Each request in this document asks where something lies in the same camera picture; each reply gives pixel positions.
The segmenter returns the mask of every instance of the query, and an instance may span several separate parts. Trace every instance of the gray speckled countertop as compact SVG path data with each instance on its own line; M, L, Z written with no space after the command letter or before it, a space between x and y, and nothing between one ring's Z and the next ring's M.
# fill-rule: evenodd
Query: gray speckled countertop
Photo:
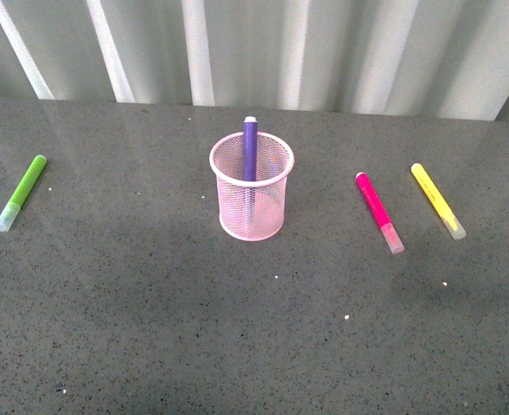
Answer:
M245 115L296 155L256 243L208 164ZM509 124L0 99L0 211L36 154L0 233L0 414L509 414Z

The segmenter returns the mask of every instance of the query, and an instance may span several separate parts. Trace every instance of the highlighter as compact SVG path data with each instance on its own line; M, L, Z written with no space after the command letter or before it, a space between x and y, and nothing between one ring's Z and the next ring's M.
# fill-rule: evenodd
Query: highlighter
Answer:
M386 243L391 248L391 252L401 253L404 250L404 245L367 174L363 172L358 173L356 175L356 183L358 183L361 194L366 198L367 205L371 209L373 217L385 237Z
M411 173L416 177L419 186L421 186L423 192L425 192L436 212L441 217L442 222L444 222L444 225L446 225L446 228L450 231L452 238L465 238L467 235L465 229L463 229L460 222L455 217L454 212L452 212L452 209L450 209L450 206L444 200L441 192L438 191L438 188L436 188L423 166L419 163L415 163L411 166Z
M9 202L0 215L0 232L7 232L10 229L12 222L14 222L14 219L20 212L23 203L28 198L31 189L35 186L35 182L37 182L46 165L47 158L45 156L35 156L28 171L23 175L20 184L18 184L14 194L10 197Z

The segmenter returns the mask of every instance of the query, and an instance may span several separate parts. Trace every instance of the mesh cup rim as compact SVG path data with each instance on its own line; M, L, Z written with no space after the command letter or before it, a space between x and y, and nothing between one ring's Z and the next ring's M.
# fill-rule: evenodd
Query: mesh cup rim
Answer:
M270 186L271 184L275 184L277 182L282 181L286 176L289 175L290 171L292 170L294 164L295 164L295 154L292 152L292 149L289 147L287 143L285 143L281 138L274 136L273 134L269 134L267 132L258 132L259 136L263 136L266 138L270 138L278 143L280 143L285 150L287 151L287 154L289 155L289 161L287 162L287 165L285 166L285 169L278 174L277 176L267 179L267 180L261 180L259 182L246 182L244 180L238 180L233 179L232 177L222 173L220 169L218 169L215 165L215 162L213 160L213 155L215 154L216 150L226 141L231 140L232 138L242 136L243 132L235 132L233 134L229 134L228 136L225 136L219 140L218 143L212 147L212 150L210 151L210 167L212 168L213 172L216 174L218 178L221 180L234 184L235 186L240 186L241 188L264 188L266 186Z

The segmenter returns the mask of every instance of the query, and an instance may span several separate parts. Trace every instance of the purple marker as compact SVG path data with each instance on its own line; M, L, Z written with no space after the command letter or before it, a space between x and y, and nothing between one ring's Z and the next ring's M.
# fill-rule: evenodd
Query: purple marker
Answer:
M245 151L244 157L244 177L245 182L256 181L256 142L258 140L258 121L256 117L246 117L244 123Z

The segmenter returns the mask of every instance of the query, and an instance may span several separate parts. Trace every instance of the yellow marker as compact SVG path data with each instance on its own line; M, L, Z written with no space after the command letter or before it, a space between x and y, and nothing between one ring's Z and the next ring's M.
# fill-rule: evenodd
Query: yellow marker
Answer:
M465 229L460 225L460 222L454 216L454 212L448 206L448 203L444 200L441 192L438 191L435 184L430 180L429 175L419 163L415 163L411 166L411 173L416 177L419 186L423 189L423 192L427 195L430 202L433 204L438 215L441 217L444 225L450 231L452 238L463 239L467 235Z

